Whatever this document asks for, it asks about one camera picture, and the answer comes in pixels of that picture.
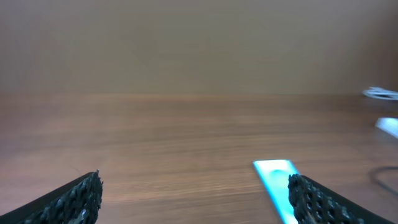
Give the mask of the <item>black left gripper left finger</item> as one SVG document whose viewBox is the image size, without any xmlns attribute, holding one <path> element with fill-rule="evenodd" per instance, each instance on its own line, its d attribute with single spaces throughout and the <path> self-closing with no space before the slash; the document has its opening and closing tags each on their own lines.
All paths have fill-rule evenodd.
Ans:
<svg viewBox="0 0 398 224">
<path fill-rule="evenodd" d="M 89 172 L 11 212 L 2 224 L 95 223 L 101 208 L 103 181 Z"/>
</svg>

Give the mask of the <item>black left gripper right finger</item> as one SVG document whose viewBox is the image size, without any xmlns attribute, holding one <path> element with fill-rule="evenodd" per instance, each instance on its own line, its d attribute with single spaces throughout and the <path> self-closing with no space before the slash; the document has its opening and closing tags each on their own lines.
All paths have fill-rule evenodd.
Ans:
<svg viewBox="0 0 398 224">
<path fill-rule="evenodd" d="M 289 176 L 289 202 L 298 224 L 393 224 L 307 176 Z"/>
</svg>

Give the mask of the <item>blue screen smartphone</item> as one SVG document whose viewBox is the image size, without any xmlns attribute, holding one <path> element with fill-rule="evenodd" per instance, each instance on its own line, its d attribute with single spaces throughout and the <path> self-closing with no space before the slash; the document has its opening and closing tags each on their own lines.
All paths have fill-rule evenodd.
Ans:
<svg viewBox="0 0 398 224">
<path fill-rule="evenodd" d="M 253 166 L 265 186 L 281 220 L 285 224 L 297 224 L 294 208 L 289 202 L 289 176 L 299 174 L 287 159 L 257 160 Z"/>
</svg>

